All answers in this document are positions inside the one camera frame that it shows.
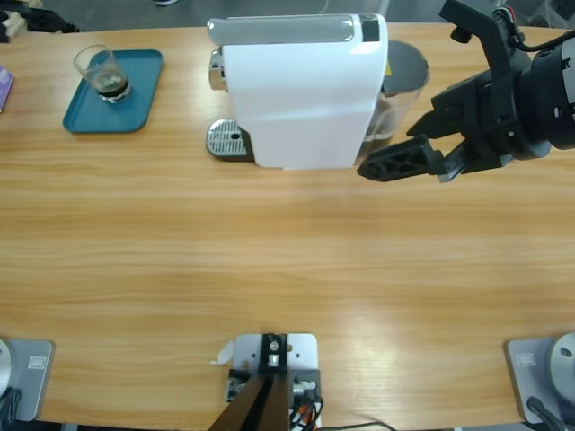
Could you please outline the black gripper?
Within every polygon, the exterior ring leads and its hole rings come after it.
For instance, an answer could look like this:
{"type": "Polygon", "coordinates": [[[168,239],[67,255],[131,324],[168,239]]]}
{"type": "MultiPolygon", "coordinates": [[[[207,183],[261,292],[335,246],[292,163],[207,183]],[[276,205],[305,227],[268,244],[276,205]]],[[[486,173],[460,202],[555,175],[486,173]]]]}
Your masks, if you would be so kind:
{"type": "Polygon", "coordinates": [[[481,72],[447,87],[431,100],[431,110],[409,128],[411,139],[377,149],[357,168],[359,176],[379,182],[438,175],[450,182],[468,173],[499,169],[512,160],[498,142],[491,103],[491,73],[481,72]],[[448,155],[435,150],[428,138],[461,134],[463,141],[448,155]]]}

